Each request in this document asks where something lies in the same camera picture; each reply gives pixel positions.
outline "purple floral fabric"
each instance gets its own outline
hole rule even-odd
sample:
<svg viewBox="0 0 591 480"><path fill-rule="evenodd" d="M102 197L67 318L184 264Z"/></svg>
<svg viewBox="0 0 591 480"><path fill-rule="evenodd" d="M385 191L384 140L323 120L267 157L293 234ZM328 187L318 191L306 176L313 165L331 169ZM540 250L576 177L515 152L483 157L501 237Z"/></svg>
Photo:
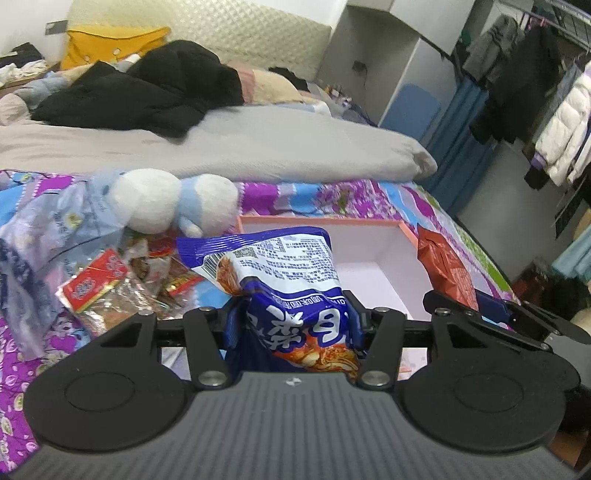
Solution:
<svg viewBox="0 0 591 480"><path fill-rule="evenodd" d="M73 176L0 171L0 214L5 207L2 193L6 190L19 189L18 195L9 196L14 203L9 207L16 212L37 196L57 192L79 180ZM484 252L436 200L414 183L357 180L335 184L239 183L238 187L241 213L383 218L403 221L414 232L417 225L439 231L460 255L473 279L485 282L497 297L515 299ZM88 341L89 335L80 323L62 313L46 336L45 356L25 362L0 318L0 471L15 469L38 448L22 411L23 396L30 382Z"/></svg>

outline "black coat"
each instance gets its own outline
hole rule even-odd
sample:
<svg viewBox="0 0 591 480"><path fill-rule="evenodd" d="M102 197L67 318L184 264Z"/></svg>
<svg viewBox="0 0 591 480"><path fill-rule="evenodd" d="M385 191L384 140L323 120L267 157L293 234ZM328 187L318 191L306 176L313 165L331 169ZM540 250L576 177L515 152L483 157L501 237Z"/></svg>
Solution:
<svg viewBox="0 0 591 480"><path fill-rule="evenodd" d="M236 70L202 46L177 40L149 51L127 73L95 64L31 117L64 127L144 129L178 138L208 110L243 103Z"/></svg>
<svg viewBox="0 0 591 480"><path fill-rule="evenodd" d="M549 28L534 27L515 47L482 112L471 123L472 135L485 144L491 135L513 143L526 141L545 94L558 82L560 53Z"/></svg>

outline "blue curtain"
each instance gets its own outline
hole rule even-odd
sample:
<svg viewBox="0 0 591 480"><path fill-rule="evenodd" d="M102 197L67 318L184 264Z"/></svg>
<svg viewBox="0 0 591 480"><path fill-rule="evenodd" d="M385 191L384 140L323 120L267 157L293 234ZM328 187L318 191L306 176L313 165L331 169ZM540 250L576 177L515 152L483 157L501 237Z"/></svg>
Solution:
<svg viewBox="0 0 591 480"><path fill-rule="evenodd" d="M487 98L488 92L464 78L427 144L438 168L420 184L452 217L466 206L492 162L497 142L491 138L481 145L468 128Z"/></svg>

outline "wall outlet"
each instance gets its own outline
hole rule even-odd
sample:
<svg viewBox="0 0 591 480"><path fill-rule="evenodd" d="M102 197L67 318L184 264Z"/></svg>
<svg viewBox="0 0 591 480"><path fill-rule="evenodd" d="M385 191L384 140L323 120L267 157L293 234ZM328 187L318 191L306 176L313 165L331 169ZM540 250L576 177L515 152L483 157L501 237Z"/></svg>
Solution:
<svg viewBox="0 0 591 480"><path fill-rule="evenodd" d="M68 20L60 20L57 22L50 22L45 25L45 35L57 35L59 33L66 33L68 27Z"/></svg>
<svg viewBox="0 0 591 480"><path fill-rule="evenodd" d="M368 71L368 66L359 60L355 60L353 62L353 66L351 68L353 69L354 72L357 72L357 73Z"/></svg>

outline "blue plush toy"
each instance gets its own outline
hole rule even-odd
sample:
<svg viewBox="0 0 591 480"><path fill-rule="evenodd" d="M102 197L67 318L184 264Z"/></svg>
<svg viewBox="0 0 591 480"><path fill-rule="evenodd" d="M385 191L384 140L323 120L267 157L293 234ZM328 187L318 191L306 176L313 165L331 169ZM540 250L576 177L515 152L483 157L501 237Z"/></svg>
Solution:
<svg viewBox="0 0 591 480"><path fill-rule="evenodd" d="M164 170L140 168L121 175L108 194L128 226L161 233L171 226L189 237L221 235L238 215L238 189L228 179L203 174L179 180Z"/></svg>

